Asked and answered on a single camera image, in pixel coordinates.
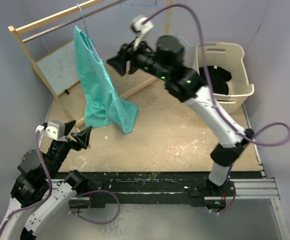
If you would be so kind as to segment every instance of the wooden floor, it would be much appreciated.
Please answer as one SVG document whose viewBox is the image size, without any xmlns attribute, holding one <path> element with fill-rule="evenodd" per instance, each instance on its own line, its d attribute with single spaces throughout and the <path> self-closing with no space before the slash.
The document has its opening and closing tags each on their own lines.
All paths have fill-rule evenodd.
<svg viewBox="0 0 290 240">
<path fill-rule="evenodd" d="M 117 92 L 122 94 L 150 76 L 138 71 L 134 75 L 118 76 L 107 67 Z M 75 119 L 84 116 L 85 98 L 80 83 L 62 94 L 61 99 Z M 91 171 L 210 171 L 210 152 L 217 138 L 190 108 L 167 93 L 163 81 L 156 81 L 127 99 L 139 107 L 134 130 L 124 134 L 115 124 L 92 130 L 90 148 L 72 150 L 60 171 L 78 169 Z M 242 108 L 232 117 L 247 127 Z M 49 121 L 66 122 L 61 108 L 54 101 Z M 42 150 L 50 140 L 44 138 Z M 234 171 L 258 171 L 252 145 L 238 159 Z"/>
</svg>

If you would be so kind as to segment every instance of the gray floor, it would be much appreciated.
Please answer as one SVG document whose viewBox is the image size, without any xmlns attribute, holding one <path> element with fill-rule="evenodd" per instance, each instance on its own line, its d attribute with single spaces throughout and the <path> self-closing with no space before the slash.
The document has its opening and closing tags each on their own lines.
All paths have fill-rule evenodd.
<svg viewBox="0 0 290 240">
<path fill-rule="evenodd" d="M 116 205 L 89 209 L 95 221 L 114 216 Z M 68 206 L 48 222 L 37 240 L 280 240 L 270 200 L 237 200 L 216 216 L 188 205 L 122 205 L 118 218 L 94 225 L 68 214 Z"/>
</svg>

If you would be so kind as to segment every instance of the wooden clothes rack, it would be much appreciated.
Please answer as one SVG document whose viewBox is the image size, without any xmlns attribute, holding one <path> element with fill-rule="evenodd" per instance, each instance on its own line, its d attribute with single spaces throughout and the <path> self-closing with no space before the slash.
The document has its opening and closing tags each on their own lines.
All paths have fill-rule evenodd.
<svg viewBox="0 0 290 240">
<path fill-rule="evenodd" d="M 80 7 L 81 9 L 86 9 L 86 8 L 89 8 L 89 7 L 92 7 L 92 6 L 95 6 L 99 3 L 102 3 L 102 2 L 105 2 L 105 0 L 89 0 L 89 1 L 86 1 L 82 4 L 80 4 Z M 103 10 L 106 10 L 108 8 L 111 8 L 115 5 L 118 5 L 122 2 L 125 2 L 125 0 L 118 0 L 117 2 L 114 2 L 112 4 L 109 4 L 105 7 L 102 7 L 96 11 L 92 11 L 88 14 L 85 15 L 85 17 L 89 17 L 93 14 L 96 14 L 96 13 L 99 13 L 99 12 L 102 12 Z M 167 4 L 172 4 L 172 0 L 167 0 Z M 14 28 L 13 26 L 9 26 L 8 29 L 9 31 L 13 34 L 13 36 L 15 37 L 16 41 L 18 42 L 18 44 L 21 46 L 21 48 L 23 49 L 24 53 L 26 54 L 27 58 L 29 59 L 29 61 L 31 62 L 32 66 L 33 66 L 33 69 L 35 70 L 35 72 L 37 73 L 37 75 L 39 76 L 39 78 L 43 81 L 43 83 L 47 86 L 47 88 L 49 89 L 49 91 L 52 93 L 52 95 L 54 96 L 55 100 L 57 101 L 57 103 L 59 104 L 59 106 L 63 109 L 66 117 L 72 121 L 74 120 L 72 115 L 70 114 L 70 112 L 66 109 L 65 105 L 62 103 L 62 101 L 60 100 L 59 96 L 56 94 L 56 92 L 54 91 L 54 89 L 51 87 L 50 83 L 48 82 L 46 76 L 44 75 L 43 71 L 40 69 L 40 67 L 38 66 L 38 63 L 37 61 L 34 59 L 34 57 L 32 56 L 31 52 L 29 51 L 29 49 L 27 48 L 26 44 L 27 42 L 35 39 L 35 38 L 38 38 L 42 35 L 45 35 L 47 33 L 50 33 L 50 32 L 53 32 L 59 28 L 62 28 L 66 25 L 69 25 L 71 23 L 74 23 L 76 21 L 79 21 L 82 19 L 82 17 L 78 17 L 78 18 L 75 18 L 73 20 L 70 20 L 68 22 L 65 22 L 65 23 L 62 23 L 58 26 L 55 26 L 55 27 L 52 27 L 48 30 L 45 30 L 43 32 L 40 32 L 38 34 L 35 34 L 31 37 L 28 37 L 26 39 L 22 39 L 21 38 L 21 35 L 25 34 L 25 33 L 28 33 L 32 30 L 35 30 L 37 28 L 40 28 L 40 27 L 43 27 L 47 24 L 51 24 L 57 20 L 61 20 L 65 17 L 68 17 L 74 13 L 77 13 L 79 12 L 79 7 L 78 6 L 73 6 L 71 8 L 68 8 L 66 10 L 63 10 L 63 11 L 60 11 L 58 13 L 55 13 L 51 16 L 48 16 L 48 17 L 45 17 L 43 19 L 40 19 L 38 21 L 35 21 L 35 22 L 32 22 L 30 24 L 27 24 L 25 26 L 22 26 L 22 27 L 19 27 L 19 28 Z M 166 11 L 166 18 L 170 21 L 171 19 L 171 8 L 168 9 Z M 164 34 L 167 35 L 169 33 L 169 22 L 167 20 L 165 20 L 165 26 L 164 26 Z M 156 77 L 150 77 L 148 80 L 142 82 L 141 84 L 135 86 L 134 88 L 132 88 L 131 90 L 127 91 L 126 93 L 122 94 L 120 96 L 120 98 L 122 99 L 126 99 L 128 97 L 130 97 L 131 95 L 137 93 L 138 91 L 140 91 L 141 89 L 145 88 L 146 86 L 152 84 L 154 81 L 156 81 L 157 78 Z M 77 131 L 80 131 L 80 127 L 83 126 L 85 123 L 85 120 L 84 118 L 81 118 L 79 119 L 77 122 L 76 122 L 76 130 Z"/>
</svg>

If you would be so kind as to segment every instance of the laundry basket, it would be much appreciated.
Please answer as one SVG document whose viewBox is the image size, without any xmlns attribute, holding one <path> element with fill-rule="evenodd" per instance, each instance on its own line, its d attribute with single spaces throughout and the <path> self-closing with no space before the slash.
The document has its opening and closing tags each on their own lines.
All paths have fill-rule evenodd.
<svg viewBox="0 0 290 240">
<path fill-rule="evenodd" d="M 203 66 L 201 46 L 196 46 L 196 55 L 193 68 Z M 228 113 L 235 112 L 246 98 L 254 93 L 254 85 L 249 84 L 245 66 L 243 63 L 244 50 L 240 45 L 225 42 L 206 42 L 204 50 L 207 57 L 207 64 L 218 66 L 231 73 L 231 80 L 227 82 L 228 95 L 214 94 L 217 101 Z"/>
</svg>

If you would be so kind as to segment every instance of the white wall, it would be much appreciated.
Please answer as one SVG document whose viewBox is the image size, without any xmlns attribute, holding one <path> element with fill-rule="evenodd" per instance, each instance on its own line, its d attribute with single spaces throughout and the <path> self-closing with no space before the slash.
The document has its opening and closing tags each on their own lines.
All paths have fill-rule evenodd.
<svg viewBox="0 0 290 240">
<path fill-rule="evenodd" d="M 23 154 L 34 147 L 36 126 L 45 120 L 51 94 L 35 76 L 8 30 L 32 21 L 21 0 L 0 0 L 0 223 Z M 40 40 L 30 44 L 34 56 L 47 53 Z"/>
<path fill-rule="evenodd" d="M 290 125 L 290 1 L 274 0 L 256 37 L 246 52 L 245 64 L 255 94 L 246 106 L 254 129 L 283 121 Z M 276 128 L 257 140 L 277 141 L 285 135 Z M 275 177 L 283 212 L 290 229 L 290 143 L 260 147 L 266 175 Z"/>
<path fill-rule="evenodd" d="M 272 0 L 175 0 L 193 8 L 197 14 L 205 42 L 227 42 L 248 48 L 264 20 Z M 192 66 L 194 49 L 199 43 L 197 28 L 190 14 L 173 8 L 172 22 L 192 45 L 186 53 L 186 64 Z"/>
<path fill-rule="evenodd" d="M 47 17 L 51 14 L 65 10 L 74 6 L 77 2 L 82 3 L 84 0 L 23 0 L 29 13 L 34 20 Z M 84 10 L 85 13 L 96 10 L 100 7 L 108 5 L 115 0 L 106 0 L 95 7 Z M 154 0 L 129 0 L 130 3 L 152 4 Z M 240 44 L 247 49 L 255 36 L 257 29 L 261 25 L 266 13 L 268 12 L 272 0 L 175 0 L 175 3 L 183 3 L 192 7 L 198 14 L 202 23 L 204 36 L 206 41 L 212 42 L 232 42 Z M 159 8 L 166 5 L 166 0 L 158 0 Z M 144 14 L 151 15 L 157 9 L 147 6 L 128 7 L 136 16 Z M 183 9 L 174 8 L 172 13 L 172 23 L 178 32 L 192 46 L 191 51 L 186 52 L 186 64 L 192 65 L 194 58 L 194 46 L 198 43 L 198 33 L 191 16 Z M 71 20 L 80 14 L 75 14 L 50 24 L 47 27 L 53 27 L 56 24 Z M 86 18 L 89 34 L 96 44 L 96 49 L 102 59 L 108 59 L 116 54 L 119 47 L 124 42 L 130 42 L 134 39 L 133 33 L 130 31 L 130 23 L 133 19 L 127 13 L 123 12 L 119 6 L 112 7 L 104 12 Z M 153 20 L 155 27 L 163 33 L 164 14 L 160 14 Z M 74 26 L 77 24 L 83 28 L 82 21 L 73 23 L 55 32 L 49 33 L 42 38 L 44 39 L 48 49 L 53 51 L 66 42 L 73 39 Z M 176 32 L 171 28 L 170 34 L 175 35 Z M 154 31 L 151 34 L 150 43 L 154 43 L 159 37 Z"/>
</svg>

